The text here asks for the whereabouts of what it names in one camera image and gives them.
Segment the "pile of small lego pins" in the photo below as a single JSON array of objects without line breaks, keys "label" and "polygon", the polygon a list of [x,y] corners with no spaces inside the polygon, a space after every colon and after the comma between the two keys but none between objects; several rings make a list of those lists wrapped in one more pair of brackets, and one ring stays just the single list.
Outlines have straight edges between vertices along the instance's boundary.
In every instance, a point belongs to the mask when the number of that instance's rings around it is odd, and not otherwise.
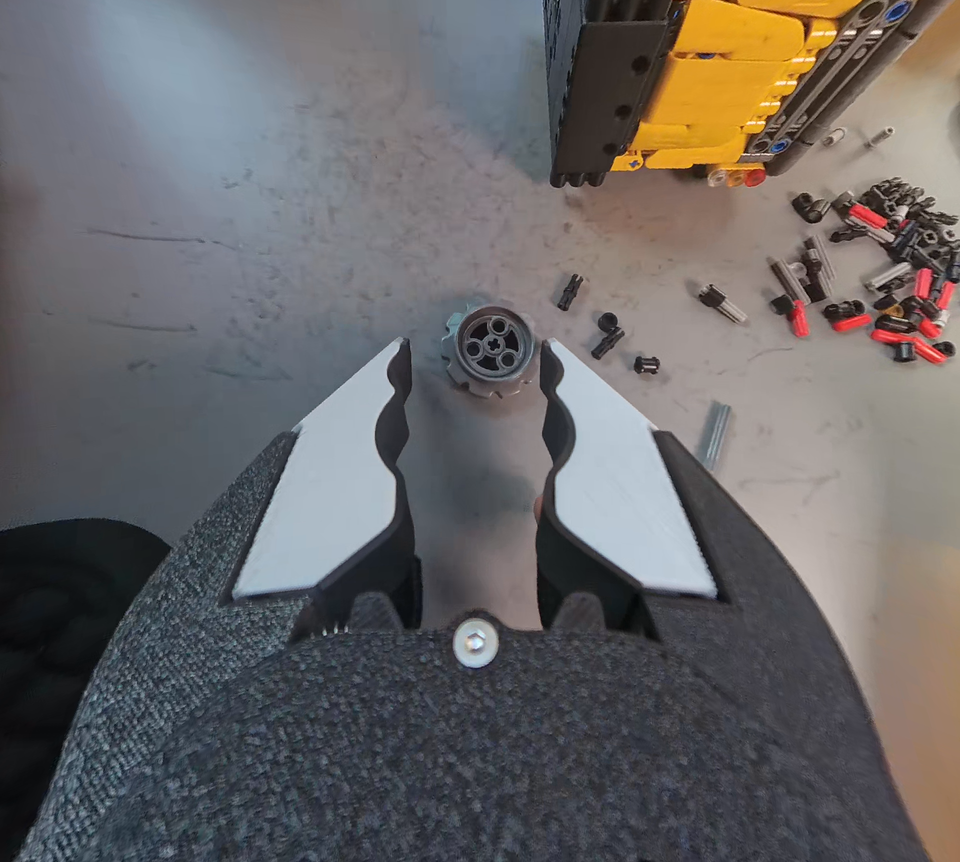
[{"label": "pile of small lego pins", "polygon": [[893,176],[860,190],[790,191],[789,232],[759,298],[792,341],[868,338],[894,364],[958,361],[958,212]]}]

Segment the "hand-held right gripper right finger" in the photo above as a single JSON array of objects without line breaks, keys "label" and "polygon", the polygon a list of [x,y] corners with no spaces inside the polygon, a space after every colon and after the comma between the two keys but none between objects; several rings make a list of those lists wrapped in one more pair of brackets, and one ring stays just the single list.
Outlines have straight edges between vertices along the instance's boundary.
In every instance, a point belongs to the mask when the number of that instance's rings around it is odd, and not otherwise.
[{"label": "hand-held right gripper right finger", "polygon": [[536,525],[544,630],[586,597],[599,626],[655,633],[648,598],[719,603],[719,583],[659,444],[663,432],[556,339],[541,344],[550,460]]}]

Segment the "small grey lego wheel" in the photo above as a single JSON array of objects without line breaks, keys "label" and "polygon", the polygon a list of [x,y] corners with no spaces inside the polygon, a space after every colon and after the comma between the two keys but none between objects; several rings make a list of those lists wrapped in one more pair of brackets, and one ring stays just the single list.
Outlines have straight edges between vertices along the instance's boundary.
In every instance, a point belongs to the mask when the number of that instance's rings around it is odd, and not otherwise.
[{"label": "small grey lego wheel", "polygon": [[471,412],[508,418],[536,399],[540,351],[533,316],[512,301],[476,296],[445,322],[438,375]]}]

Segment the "yellow lego vehicle model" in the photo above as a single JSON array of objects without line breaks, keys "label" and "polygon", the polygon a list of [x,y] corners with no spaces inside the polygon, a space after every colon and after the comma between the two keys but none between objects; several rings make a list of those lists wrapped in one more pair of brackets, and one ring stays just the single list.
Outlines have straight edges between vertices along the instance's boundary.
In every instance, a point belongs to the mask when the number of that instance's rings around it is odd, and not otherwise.
[{"label": "yellow lego vehicle model", "polygon": [[542,0],[550,183],[787,172],[956,0]]}]

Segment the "dark grey lego axle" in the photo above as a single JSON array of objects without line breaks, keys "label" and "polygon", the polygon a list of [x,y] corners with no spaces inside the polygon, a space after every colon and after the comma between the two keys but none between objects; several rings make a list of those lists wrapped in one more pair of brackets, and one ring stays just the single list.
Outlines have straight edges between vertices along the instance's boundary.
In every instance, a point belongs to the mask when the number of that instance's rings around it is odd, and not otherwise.
[{"label": "dark grey lego axle", "polygon": [[724,458],[734,419],[732,406],[716,400],[710,403],[694,456],[712,475],[717,474]]}]

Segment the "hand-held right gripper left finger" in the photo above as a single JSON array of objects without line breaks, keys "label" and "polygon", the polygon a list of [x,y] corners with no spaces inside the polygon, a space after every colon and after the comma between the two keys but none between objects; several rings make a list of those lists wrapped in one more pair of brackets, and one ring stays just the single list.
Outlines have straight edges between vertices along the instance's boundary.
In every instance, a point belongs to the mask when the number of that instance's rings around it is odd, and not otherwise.
[{"label": "hand-held right gripper left finger", "polygon": [[412,351],[395,339],[309,412],[231,584],[242,603],[306,595],[321,628],[345,628],[356,599],[385,596],[419,628],[419,557],[399,461],[410,430]]}]

